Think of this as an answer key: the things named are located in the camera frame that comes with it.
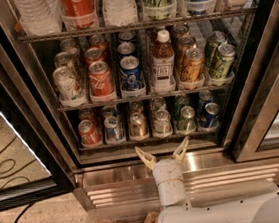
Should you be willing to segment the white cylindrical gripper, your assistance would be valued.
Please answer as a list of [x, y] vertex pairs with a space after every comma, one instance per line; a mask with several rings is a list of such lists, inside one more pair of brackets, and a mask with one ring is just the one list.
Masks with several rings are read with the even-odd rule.
[[137, 156], [139, 156], [149, 170], [152, 170], [154, 181], [159, 191], [160, 204], [163, 206], [176, 205], [186, 199], [183, 171], [181, 171], [179, 163], [182, 163], [188, 146], [189, 137], [186, 136], [172, 153], [173, 159], [161, 159], [157, 163], [155, 156], [146, 153], [139, 147], [135, 147]]

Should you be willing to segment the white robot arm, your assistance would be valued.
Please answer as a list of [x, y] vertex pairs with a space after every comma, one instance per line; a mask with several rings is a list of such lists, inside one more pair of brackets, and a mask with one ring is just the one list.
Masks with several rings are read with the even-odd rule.
[[169, 159], [158, 161], [140, 148], [135, 152], [152, 171], [162, 212], [158, 223], [279, 223], [279, 190], [204, 208], [191, 206], [184, 188], [182, 160], [188, 147], [185, 138]]

